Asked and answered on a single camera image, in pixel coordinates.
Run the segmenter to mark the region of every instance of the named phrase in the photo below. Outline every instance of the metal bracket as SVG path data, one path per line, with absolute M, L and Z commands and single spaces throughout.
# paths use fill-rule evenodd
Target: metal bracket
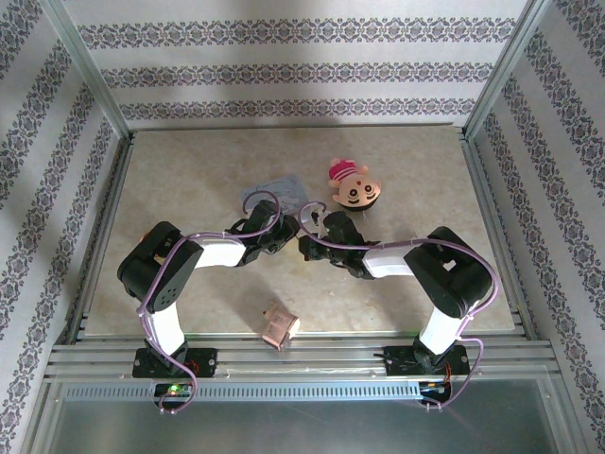
M 184 364 L 191 369 L 197 378 L 212 378 L 216 370 L 215 348 L 189 348 Z M 185 372 L 179 374 L 170 374 L 164 365 L 146 348 L 139 348 L 134 357 L 132 366 L 132 376 L 134 378 L 187 378 Z
M 414 357 L 412 345 L 385 347 L 381 358 L 385 362 L 387 376 L 426 376 L 426 371 Z M 445 375 L 445 364 L 448 363 L 452 367 L 452 375 L 468 375 L 471 372 L 469 357 L 463 345 L 454 345 L 431 374 Z

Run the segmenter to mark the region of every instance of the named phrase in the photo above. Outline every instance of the floral pattern border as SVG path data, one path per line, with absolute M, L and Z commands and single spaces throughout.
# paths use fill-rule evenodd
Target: floral pattern border
M 502 93 L 509 104 L 517 130 L 523 137 L 531 162 L 535 165 L 563 239 L 569 246 L 568 250 L 578 269 L 578 275 L 582 278 L 584 290 L 588 293 L 588 300 L 593 305 L 596 316 L 602 321 L 601 329 L 605 330 L 605 271 L 596 258 L 595 246 L 589 242 L 590 237 L 584 230 L 576 204 L 565 187 L 559 167 L 517 79 L 509 78 Z
M 29 273 L 29 265 L 34 260 L 46 223 L 55 205 L 71 158 L 76 151 L 78 140 L 88 120 L 89 113 L 95 105 L 95 97 L 85 83 L 78 92 L 72 109 L 63 126 L 62 134 L 51 154 L 50 161 L 43 173 L 40 186 L 34 194 L 31 208 L 26 213 L 26 221 L 15 245 L 12 255 L 6 263 L 0 281 L 0 341 L 4 339 L 4 331 L 10 324 L 10 313 L 19 299 L 24 279 Z
M 9 3 L 0 21 L 0 80 L 9 71 L 21 46 L 31 34 L 42 16 L 42 8 L 36 0 L 14 0 Z
M 48 277 L 43 284 L 43 292 L 35 305 L 36 315 L 32 318 L 32 325 L 27 330 L 27 341 L 23 344 L 17 368 L 13 372 L 14 379 L 9 384 L 8 397 L 2 403 L 3 409 L 0 413 L 2 423 L 0 425 L 0 453 L 2 454 L 10 452 L 11 441 L 16 433 L 15 429 L 21 423 L 22 411 L 26 407 L 26 398 L 32 391 L 31 382 L 36 373 L 41 372 L 37 369 L 40 365 L 43 346 L 112 136 L 112 126 L 105 118 L 91 148 L 76 196 L 72 200 L 72 207 L 59 238 L 55 256 L 50 262 Z
M 557 111 L 569 140 L 576 146 L 586 175 L 590 175 L 596 194 L 604 199 L 602 205 L 605 206 L 605 141 L 596 129 L 595 121 L 583 107 L 542 31 L 536 31 L 529 40 L 525 54 L 540 78 L 552 107 Z
M 127 120 L 242 118 L 260 116 L 362 116 L 469 114 L 474 99 L 283 99 L 260 101 L 122 104 Z
M 101 71 L 112 88 L 327 82 L 485 82 L 491 63 L 303 63 L 116 68 Z
M 72 60 L 60 40 L 53 46 L 40 73 L 26 95 L 23 109 L 17 113 L 12 128 L 0 150 L 0 211 L 9 198 L 10 188 L 21 171 L 24 158 L 29 154 L 33 139 L 46 118 L 50 104 L 61 86 Z
M 526 245 L 531 251 L 531 260 L 544 291 L 546 304 L 550 309 L 555 329 L 561 337 L 565 356 L 570 362 L 571 371 L 575 376 L 574 381 L 580 391 L 579 397 L 584 402 L 586 414 L 592 421 L 591 429 L 596 432 L 598 446 L 605 450 L 605 418 L 603 418 L 605 402 L 603 402 L 603 391 L 599 389 L 598 378 L 592 369 L 593 364 L 587 358 L 586 346 L 580 341 L 581 334 L 578 331 L 578 324 L 571 315 L 567 297 L 562 291 L 559 275 L 552 259 L 550 259 L 550 252 L 545 246 L 542 231 L 536 222 L 533 208 L 529 202 L 529 196 L 521 182 L 521 176 L 512 158 L 504 133 L 493 113 L 490 113 L 486 118 L 484 129 L 490 139 L 496 161 L 500 166 L 502 178 L 505 181 L 512 206 L 525 236 Z
M 605 11 L 596 0 L 557 0 L 557 8 L 572 26 L 588 55 L 605 77 Z
M 79 26 L 92 49 L 286 43 L 503 43 L 514 18 L 327 18 Z

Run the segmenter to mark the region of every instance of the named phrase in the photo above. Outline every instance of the striped wallpaper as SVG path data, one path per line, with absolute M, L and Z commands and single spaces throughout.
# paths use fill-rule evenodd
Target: striped wallpaper
M 129 126 L 462 126 L 525 0 L 66 0 Z
M 553 2 L 476 138 L 537 330 L 605 452 L 605 2 Z
M 0 1 L 0 453 L 78 294 L 117 137 L 35 1 Z

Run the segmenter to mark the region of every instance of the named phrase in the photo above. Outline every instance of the beige table surface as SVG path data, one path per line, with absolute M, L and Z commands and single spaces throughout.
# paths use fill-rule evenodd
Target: beige table surface
M 120 262 L 160 220 L 184 233 L 221 231 L 242 217 L 240 191 L 295 173 L 309 200 L 331 210 L 327 185 L 333 157 L 356 159 L 383 182 L 367 212 L 351 214 L 367 240 L 426 236 L 452 228 L 492 263 L 492 250 L 452 127 L 324 128 L 236 131 L 149 131 L 134 141 L 87 335 L 139 335 L 137 302 L 116 278 Z M 418 331 L 432 304 L 413 277 L 354 279 L 327 262 L 304 262 L 298 242 L 240 269 L 194 271 L 178 301 L 187 333 L 253 333 L 263 309 L 281 301 L 305 332 Z M 502 294 L 470 329 L 513 328 Z

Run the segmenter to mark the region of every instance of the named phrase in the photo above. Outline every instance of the patterned wallpaper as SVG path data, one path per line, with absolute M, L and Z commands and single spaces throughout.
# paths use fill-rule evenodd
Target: patterned wallpaper
M 0 2 L 0 453 L 78 293 L 117 137 L 35 1 Z
M 525 0 L 66 0 L 134 129 L 454 122 Z
M 605 452 L 604 7 L 553 2 L 475 141 L 590 452 Z

